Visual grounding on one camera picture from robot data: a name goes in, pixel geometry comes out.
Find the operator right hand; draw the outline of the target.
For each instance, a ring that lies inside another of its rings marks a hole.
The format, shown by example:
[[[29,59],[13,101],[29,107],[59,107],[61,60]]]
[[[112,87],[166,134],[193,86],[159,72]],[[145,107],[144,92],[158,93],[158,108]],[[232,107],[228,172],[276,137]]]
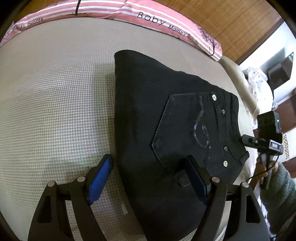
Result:
[[[268,175],[268,171],[271,170],[272,174],[274,175],[278,170],[278,162],[277,161],[271,161],[269,163],[268,168],[262,164],[262,160],[260,157],[256,160],[256,167],[253,176],[250,178],[250,187],[252,190],[255,189],[258,182],[261,182],[265,177]]]

